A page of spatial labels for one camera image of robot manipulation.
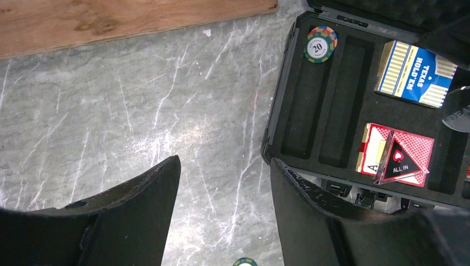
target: multicolored poker chip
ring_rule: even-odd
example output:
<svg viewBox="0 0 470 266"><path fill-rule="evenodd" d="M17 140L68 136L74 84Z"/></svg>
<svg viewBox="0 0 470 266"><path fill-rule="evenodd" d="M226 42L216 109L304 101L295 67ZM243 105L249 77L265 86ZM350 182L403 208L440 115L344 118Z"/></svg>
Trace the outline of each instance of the multicolored poker chip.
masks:
<svg viewBox="0 0 470 266"><path fill-rule="evenodd" d="M323 63L327 61L338 44L338 36L330 27L319 26L307 35L307 45L304 56L310 62Z"/></svg>
<svg viewBox="0 0 470 266"><path fill-rule="evenodd" d="M250 258L241 258L233 263L233 266L258 266L254 260Z"/></svg>

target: red spade symbol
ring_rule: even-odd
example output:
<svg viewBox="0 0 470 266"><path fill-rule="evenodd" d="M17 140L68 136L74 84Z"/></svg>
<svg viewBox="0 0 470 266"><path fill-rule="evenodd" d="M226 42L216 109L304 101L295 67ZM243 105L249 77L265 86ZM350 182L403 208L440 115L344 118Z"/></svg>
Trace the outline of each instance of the red spade symbol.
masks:
<svg viewBox="0 0 470 266"><path fill-rule="evenodd" d="M403 160L403 154L400 151L395 151L394 161L400 163Z"/></svg>

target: open case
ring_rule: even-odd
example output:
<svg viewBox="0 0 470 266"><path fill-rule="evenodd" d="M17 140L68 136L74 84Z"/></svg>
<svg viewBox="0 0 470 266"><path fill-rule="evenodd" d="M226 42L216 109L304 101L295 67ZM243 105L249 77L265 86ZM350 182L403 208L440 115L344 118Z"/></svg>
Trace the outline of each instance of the open case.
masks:
<svg viewBox="0 0 470 266"><path fill-rule="evenodd" d="M392 40L428 48L459 65L450 90L470 85L470 72L465 70L470 65L468 27L446 39L456 43L453 47L467 48L457 50L460 57L436 46L442 38L436 32L469 24L470 1L308 0L306 4L308 11L296 19L287 36L262 143L265 162L276 157L325 180L432 205L470 208L469 134L445 126L441 109L374 92L382 49ZM336 32L338 46L326 62L315 64L303 54L308 33L320 25ZM375 185L373 177L356 172L367 123L435 140L424 187L398 182Z"/></svg>

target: wooden board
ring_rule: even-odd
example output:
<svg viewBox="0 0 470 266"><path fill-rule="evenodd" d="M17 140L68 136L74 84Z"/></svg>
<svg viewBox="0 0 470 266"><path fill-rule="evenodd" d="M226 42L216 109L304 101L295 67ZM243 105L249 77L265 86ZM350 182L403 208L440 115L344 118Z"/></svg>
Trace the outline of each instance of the wooden board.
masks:
<svg viewBox="0 0 470 266"><path fill-rule="evenodd" d="M0 0L0 59L277 8L277 0Z"/></svg>

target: case lid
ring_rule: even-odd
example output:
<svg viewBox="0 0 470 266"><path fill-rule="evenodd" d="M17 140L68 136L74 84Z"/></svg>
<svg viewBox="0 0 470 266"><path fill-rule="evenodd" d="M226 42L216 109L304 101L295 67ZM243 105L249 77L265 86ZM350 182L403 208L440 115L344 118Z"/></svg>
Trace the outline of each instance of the case lid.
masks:
<svg viewBox="0 0 470 266"><path fill-rule="evenodd" d="M446 26L470 13L469 0L306 0L419 35Z"/></svg>

